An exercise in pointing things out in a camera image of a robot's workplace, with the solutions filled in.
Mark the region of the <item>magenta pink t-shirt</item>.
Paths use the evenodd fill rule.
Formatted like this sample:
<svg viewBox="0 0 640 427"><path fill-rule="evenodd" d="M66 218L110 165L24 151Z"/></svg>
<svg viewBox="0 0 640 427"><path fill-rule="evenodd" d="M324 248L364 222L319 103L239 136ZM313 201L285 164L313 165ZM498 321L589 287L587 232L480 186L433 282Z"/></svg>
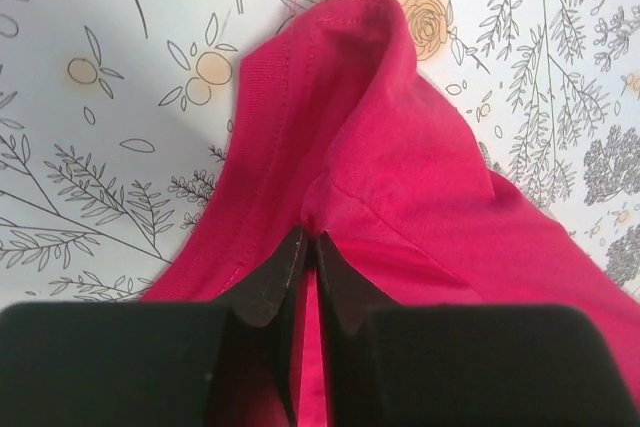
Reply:
<svg viewBox="0 0 640 427"><path fill-rule="evenodd" d="M316 241L401 305L560 305L603 336L639 412L639 306L485 163L416 69L396 0L325 0L242 62L223 171L148 300L211 300L306 235L297 414L328 422Z"/></svg>

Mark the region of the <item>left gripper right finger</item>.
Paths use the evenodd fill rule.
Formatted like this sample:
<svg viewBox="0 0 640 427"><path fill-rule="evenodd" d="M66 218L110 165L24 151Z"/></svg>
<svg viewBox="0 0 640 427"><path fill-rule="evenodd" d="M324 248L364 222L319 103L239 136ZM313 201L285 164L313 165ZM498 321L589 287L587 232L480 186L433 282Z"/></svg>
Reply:
<svg viewBox="0 0 640 427"><path fill-rule="evenodd" d="M603 336L560 305L399 304L320 237L332 426L635 426Z"/></svg>

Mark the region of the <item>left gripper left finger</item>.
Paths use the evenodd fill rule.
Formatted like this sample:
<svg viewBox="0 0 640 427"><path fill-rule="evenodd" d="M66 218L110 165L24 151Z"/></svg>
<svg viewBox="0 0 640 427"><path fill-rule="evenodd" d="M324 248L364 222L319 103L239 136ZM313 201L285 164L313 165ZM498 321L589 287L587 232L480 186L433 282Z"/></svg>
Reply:
<svg viewBox="0 0 640 427"><path fill-rule="evenodd" d="M208 302L1 313L5 426L293 426L306 235Z"/></svg>

